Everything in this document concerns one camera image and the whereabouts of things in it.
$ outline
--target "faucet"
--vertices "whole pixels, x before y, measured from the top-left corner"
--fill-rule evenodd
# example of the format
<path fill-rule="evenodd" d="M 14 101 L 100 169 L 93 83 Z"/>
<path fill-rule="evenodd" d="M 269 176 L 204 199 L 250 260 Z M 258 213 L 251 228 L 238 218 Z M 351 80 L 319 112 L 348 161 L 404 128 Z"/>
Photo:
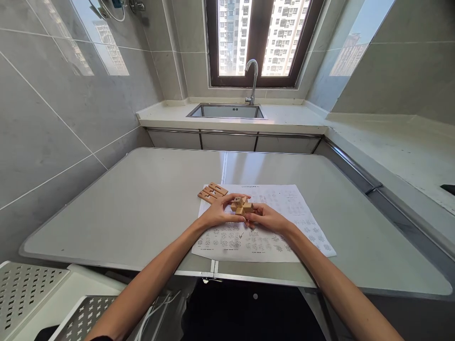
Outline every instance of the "faucet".
<path fill-rule="evenodd" d="M 255 91 L 256 91 L 256 80 L 257 80 L 257 61 L 256 59 L 250 59 L 248 61 L 248 63 L 246 63 L 246 66 L 245 66 L 245 71 L 248 71 L 248 69 L 250 68 L 250 65 L 251 64 L 254 64 L 255 65 L 255 81 L 253 83 L 253 91 L 251 92 L 251 97 L 247 97 L 245 98 L 245 102 L 246 103 L 249 103 L 250 105 L 254 105 L 255 104 Z"/>

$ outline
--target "table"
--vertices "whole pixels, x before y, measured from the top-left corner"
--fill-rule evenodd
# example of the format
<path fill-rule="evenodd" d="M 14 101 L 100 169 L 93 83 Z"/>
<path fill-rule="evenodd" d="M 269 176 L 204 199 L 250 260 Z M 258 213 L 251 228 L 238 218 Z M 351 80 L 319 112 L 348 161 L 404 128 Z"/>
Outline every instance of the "table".
<path fill-rule="evenodd" d="M 197 218 L 196 193 L 219 184 L 296 184 L 337 251 L 330 260 L 368 293 L 450 295 L 445 277 L 319 155 L 139 148 L 33 233 L 20 254 L 141 270 Z M 214 261 L 189 252 L 176 275 L 315 288 L 300 263 Z"/>

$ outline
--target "perforated shelf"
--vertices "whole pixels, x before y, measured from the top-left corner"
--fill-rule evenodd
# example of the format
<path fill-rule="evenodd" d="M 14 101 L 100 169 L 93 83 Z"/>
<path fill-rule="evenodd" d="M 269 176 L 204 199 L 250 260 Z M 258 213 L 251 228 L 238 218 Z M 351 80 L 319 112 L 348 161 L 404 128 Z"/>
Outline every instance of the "perforated shelf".
<path fill-rule="evenodd" d="M 82 341 L 117 296 L 86 296 L 64 322 L 55 341 Z"/>
<path fill-rule="evenodd" d="M 5 340 L 68 274 L 68 270 L 0 265 L 0 340 Z"/>

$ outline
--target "white paper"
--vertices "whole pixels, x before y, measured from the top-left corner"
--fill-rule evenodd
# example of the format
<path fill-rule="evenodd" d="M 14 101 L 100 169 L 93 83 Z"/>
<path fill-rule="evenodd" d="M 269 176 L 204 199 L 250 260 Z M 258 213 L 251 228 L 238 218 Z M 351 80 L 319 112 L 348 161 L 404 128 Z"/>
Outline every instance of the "white paper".
<path fill-rule="evenodd" d="M 230 193 L 251 195 L 252 203 L 265 203 L 282 214 L 308 237 L 327 257 L 337 253 L 328 242 L 296 185 L 225 185 Z M 199 216 L 210 204 L 201 199 Z M 226 213 L 234 214 L 230 206 Z M 193 254 L 213 260 L 249 262 L 300 262 L 284 238 L 265 230 L 255 230 L 244 223 L 225 223 L 208 229 L 193 245 Z"/>

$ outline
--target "stainless steel sink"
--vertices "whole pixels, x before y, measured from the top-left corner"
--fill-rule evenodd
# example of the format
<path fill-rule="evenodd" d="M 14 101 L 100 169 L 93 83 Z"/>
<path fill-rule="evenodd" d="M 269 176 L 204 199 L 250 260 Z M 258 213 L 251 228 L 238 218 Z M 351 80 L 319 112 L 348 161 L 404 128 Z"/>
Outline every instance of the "stainless steel sink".
<path fill-rule="evenodd" d="M 267 119 L 259 106 L 201 103 L 187 117 Z"/>

